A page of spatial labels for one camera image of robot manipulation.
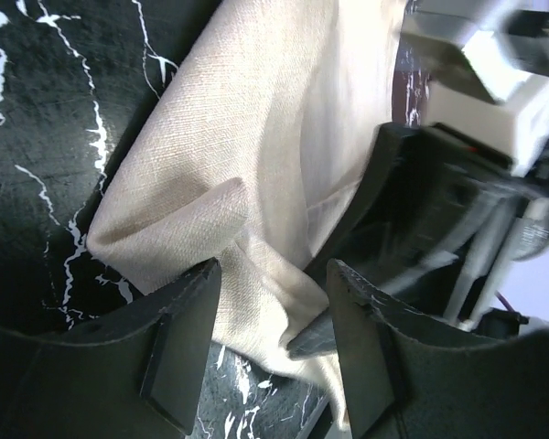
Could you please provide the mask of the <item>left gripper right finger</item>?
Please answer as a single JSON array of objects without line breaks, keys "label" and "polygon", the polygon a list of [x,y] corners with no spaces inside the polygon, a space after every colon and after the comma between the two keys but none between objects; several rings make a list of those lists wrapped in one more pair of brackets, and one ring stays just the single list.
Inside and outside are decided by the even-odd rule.
[{"label": "left gripper right finger", "polygon": [[508,340],[457,329],[328,264],[356,438],[549,438],[549,327]]}]

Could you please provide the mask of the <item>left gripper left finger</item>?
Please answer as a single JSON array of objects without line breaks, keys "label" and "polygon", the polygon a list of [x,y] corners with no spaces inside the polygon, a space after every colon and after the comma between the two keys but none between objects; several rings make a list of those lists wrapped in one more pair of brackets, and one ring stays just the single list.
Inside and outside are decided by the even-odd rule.
[{"label": "left gripper left finger", "polygon": [[210,259],[65,333],[0,327],[0,438],[189,435],[220,290]]}]

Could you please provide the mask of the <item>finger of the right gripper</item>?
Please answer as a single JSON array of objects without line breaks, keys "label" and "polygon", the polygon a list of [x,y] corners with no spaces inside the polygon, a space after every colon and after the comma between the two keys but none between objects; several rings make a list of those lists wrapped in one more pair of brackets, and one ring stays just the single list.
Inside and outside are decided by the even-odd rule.
[{"label": "finger of the right gripper", "polygon": [[320,357],[337,351],[331,315],[319,315],[287,344],[290,359]]}]

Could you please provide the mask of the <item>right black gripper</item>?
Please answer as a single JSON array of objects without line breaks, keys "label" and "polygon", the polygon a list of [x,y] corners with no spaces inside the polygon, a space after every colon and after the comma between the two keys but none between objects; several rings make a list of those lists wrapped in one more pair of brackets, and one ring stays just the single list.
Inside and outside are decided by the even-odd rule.
[{"label": "right black gripper", "polygon": [[[481,145],[437,125],[383,123],[344,210],[305,274],[322,274],[370,222],[382,193],[388,224],[379,287],[445,320],[478,316],[478,304],[518,246],[520,217],[544,191],[514,177]],[[386,185],[401,150],[403,162]]]}]

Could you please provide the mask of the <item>beige cloth napkin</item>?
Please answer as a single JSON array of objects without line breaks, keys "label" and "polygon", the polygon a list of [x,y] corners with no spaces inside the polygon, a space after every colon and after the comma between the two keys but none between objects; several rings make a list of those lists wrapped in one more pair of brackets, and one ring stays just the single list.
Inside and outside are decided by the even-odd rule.
[{"label": "beige cloth napkin", "polygon": [[221,263],[213,330],[349,418],[336,354],[287,343],[328,304],[307,265],[392,116],[403,1],[224,1],[115,173],[89,252],[150,294]]}]

